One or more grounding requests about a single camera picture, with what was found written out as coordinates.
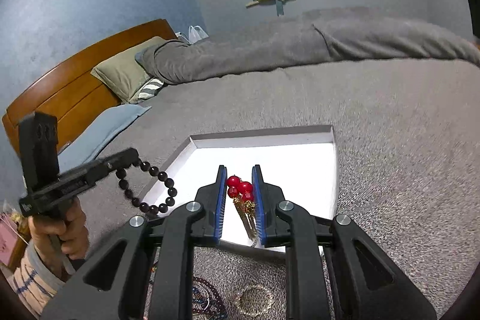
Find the left forearm striped sleeve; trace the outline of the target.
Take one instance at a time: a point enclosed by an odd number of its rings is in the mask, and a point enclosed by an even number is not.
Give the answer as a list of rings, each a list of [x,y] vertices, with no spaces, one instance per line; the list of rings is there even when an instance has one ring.
[[[64,281],[44,265],[32,242],[28,244],[20,266],[7,278],[7,282],[36,319],[40,318],[46,304],[64,286]]]

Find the person's left hand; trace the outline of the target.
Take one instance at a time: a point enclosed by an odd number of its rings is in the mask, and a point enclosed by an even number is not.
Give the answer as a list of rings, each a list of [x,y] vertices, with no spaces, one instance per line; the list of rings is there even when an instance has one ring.
[[[89,232],[86,228],[86,214],[81,209],[77,197],[65,213],[64,219],[54,220],[47,216],[36,215],[28,218],[32,243],[43,264],[64,282],[69,273],[64,268],[58,252],[52,246],[51,236],[58,236],[61,252],[71,260],[84,259],[89,249]]]

